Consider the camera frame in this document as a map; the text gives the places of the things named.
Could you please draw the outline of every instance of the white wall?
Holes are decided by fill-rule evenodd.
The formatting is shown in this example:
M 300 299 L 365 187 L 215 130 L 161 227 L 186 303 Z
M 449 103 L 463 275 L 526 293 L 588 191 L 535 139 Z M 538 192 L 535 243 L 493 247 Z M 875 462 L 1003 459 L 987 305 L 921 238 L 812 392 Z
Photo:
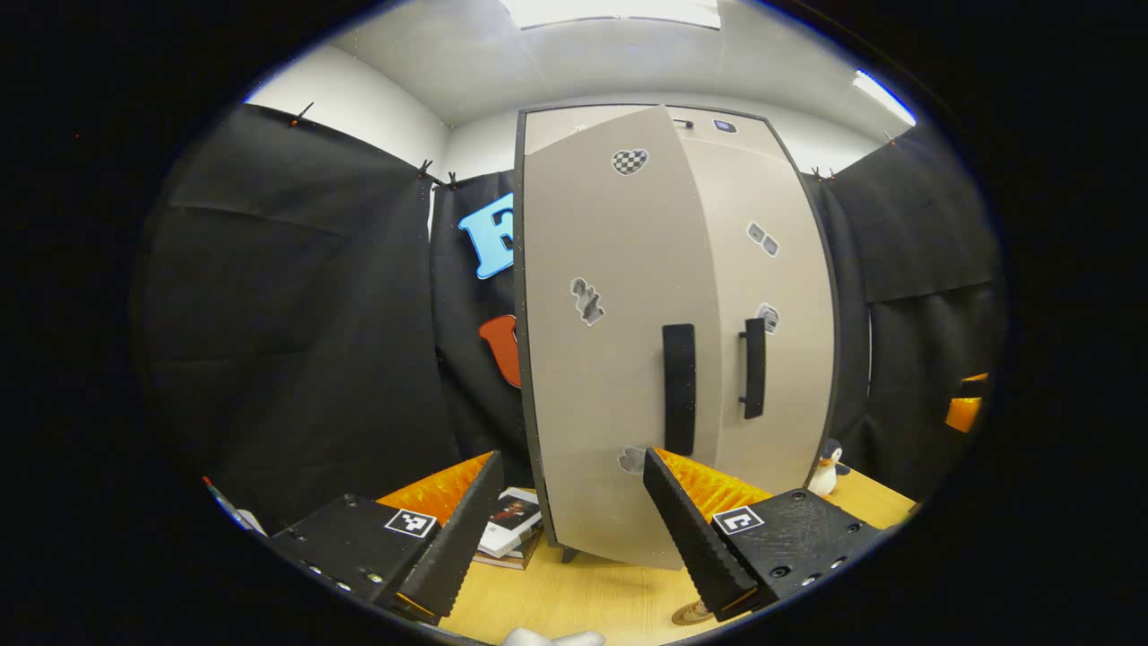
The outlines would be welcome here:
M 338 47 L 323 45 L 290 61 L 247 98 L 248 103 L 293 114 L 311 101 L 307 118 L 412 165 L 434 159 L 432 173 L 445 178 L 442 162 L 450 127 L 405 89 Z
M 651 102 L 724 108 L 763 116 L 777 130 L 793 161 L 802 172 L 820 166 L 822 174 L 829 169 L 840 171 L 846 165 L 876 150 L 884 141 L 874 140 L 843 125 L 820 117 L 747 99 L 714 94 L 670 92 L 629 92 L 577 96 L 563 102 Z M 518 130 L 518 110 L 498 112 L 451 129 L 447 153 L 440 170 L 453 170 L 458 179 L 510 170 L 514 168 L 514 137 Z

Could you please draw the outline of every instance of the orange object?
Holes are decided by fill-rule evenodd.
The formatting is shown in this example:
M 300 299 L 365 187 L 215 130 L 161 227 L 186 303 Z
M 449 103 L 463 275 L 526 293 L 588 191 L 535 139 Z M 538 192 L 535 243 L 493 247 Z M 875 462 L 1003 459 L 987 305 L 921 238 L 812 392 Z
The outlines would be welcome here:
M 518 320 L 512 313 L 496 316 L 479 327 L 479 336 L 490 344 L 495 364 L 503 380 L 515 389 L 522 388 L 522 378 L 518 372 L 518 340 L 514 338 L 514 327 Z
M 964 382 L 983 382 L 988 379 L 988 373 L 983 375 L 976 375 L 974 378 L 967 378 L 961 380 Z M 948 415 L 945 417 L 945 423 L 949 427 L 961 431 L 962 434 L 969 433 L 972 428 L 972 422 L 977 420 L 977 413 L 980 412 L 980 398 L 979 397 L 964 397 L 951 399 L 948 403 Z
M 685 495 L 701 512 L 707 523 L 714 514 L 761 503 L 769 498 L 765 491 L 718 469 L 712 469 L 700 462 L 658 447 L 654 447 L 654 451 L 669 467 L 674 478 L 685 490 Z
M 449 469 L 443 469 L 398 491 L 388 493 L 375 503 L 434 516 L 439 519 L 441 524 L 445 526 L 471 483 L 490 459 L 491 453 L 494 452 L 483 453 L 466 462 L 459 462 Z

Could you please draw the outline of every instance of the ceiling light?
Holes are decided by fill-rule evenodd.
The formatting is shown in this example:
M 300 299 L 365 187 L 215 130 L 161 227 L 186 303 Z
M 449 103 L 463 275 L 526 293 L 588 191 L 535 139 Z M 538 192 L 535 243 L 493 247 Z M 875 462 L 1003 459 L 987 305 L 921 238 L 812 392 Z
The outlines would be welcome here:
M 721 28 L 718 0 L 502 0 L 519 29 L 595 18 L 645 18 Z
M 893 94 L 889 89 L 882 87 L 882 85 L 876 80 L 874 80 L 874 78 L 868 73 L 858 70 L 858 77 L 853 79 L 853 87 L 856 87 L 858 89 L 861 89 L 866 94 L 876 99 L 878 103 L 885 106 L 885 108 L 887 108 L 889 111 L 900 117 L 900 119 L 903 120 L 905 123 L 909 125 L 917 124 L 917 119 L 913 118 L 913 115 L 909 114 L 908 108 L 906 108 L 903 103 L 897 100 L 897 96 L 893 96 Z

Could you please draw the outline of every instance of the black fabric backdrop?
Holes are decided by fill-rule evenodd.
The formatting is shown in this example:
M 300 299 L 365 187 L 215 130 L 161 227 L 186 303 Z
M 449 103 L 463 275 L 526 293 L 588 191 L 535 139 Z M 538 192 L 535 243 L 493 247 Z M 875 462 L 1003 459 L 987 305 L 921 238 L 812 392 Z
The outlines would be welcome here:
M 430 333 L 429 179 L 245 104 L 158 216 L 142 311 L 166 433 L 274 532 L 458 461 Z
M 800 177 L 813 197 L 814 212 L 825 232 L 837 281 L 839 355 L 837 397 L 829 412 L 829 437 L 841 443 L 846 464 L 852 465 L 864 444 L 863 423 L 869 389 L 869 305 L 864 299 L 861 258 L 848 215 L 828 182 L 819 181 L 813 174 Z
M 503 380 L 490 347 L 479 337 L 483 322 L 514 313 L 513 270 L 480 280 L 471 235 L 458 227 L 467 215 L 512 192 L 513 174 L 480 174 L 456 189 L 435 189 L 430 288 L 439 372 L 459 451 L 468 458 L 497 449 L 507 487 L 533 488 L 522 394 Z
M 922 123 L 833 179 L 806 178 L 837 238 L 838 389 L 847 395 L 830 435 L 841 442 L 844 462 L 915 500 L 964 453 L 970 435 L 945 425 L 949 399 L 962 379 L 992 379 L 1006 333 L 987 211 L 949 150 Z M 859 357 L 860 348 L 868 350 L 861 298 L 872 321 L 872 366 L 859 419 L 860 367 L 868 364 Z

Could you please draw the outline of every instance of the checkered heart sticker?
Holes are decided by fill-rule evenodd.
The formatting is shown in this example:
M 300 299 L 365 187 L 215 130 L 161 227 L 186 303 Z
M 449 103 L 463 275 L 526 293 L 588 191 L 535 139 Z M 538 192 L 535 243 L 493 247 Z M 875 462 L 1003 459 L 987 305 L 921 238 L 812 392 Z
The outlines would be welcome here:
M 650 158 L 650 153 L 645 148 L 634 148 L 633 150 L 618 150 L 614 153 L 614 170 L 619 174 L 634 174 L 642 170 Z

